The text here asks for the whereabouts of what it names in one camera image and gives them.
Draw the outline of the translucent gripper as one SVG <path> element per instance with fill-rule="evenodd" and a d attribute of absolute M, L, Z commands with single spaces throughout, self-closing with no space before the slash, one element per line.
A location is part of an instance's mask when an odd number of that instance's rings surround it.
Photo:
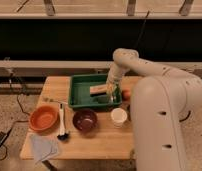
<path fill-rule="evenodd" d="M 119 85 L 116 83 L 106 82 L 107 85 L 107 95 L 109 96 L 110 102 L 115 102 L 117 100 L 116 91 L 119 89 Z"/>

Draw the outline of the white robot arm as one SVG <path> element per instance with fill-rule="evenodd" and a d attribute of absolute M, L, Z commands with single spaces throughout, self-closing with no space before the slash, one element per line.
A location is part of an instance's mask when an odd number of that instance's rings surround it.
<path fill-rule="evenodd" d="M 137 171 L 189 171 L 179 116 L 202 104 L 202 79 L 118 48 L 107 81 L 118 84 L 130 70 L 141 76 L 130 97 Z"/>

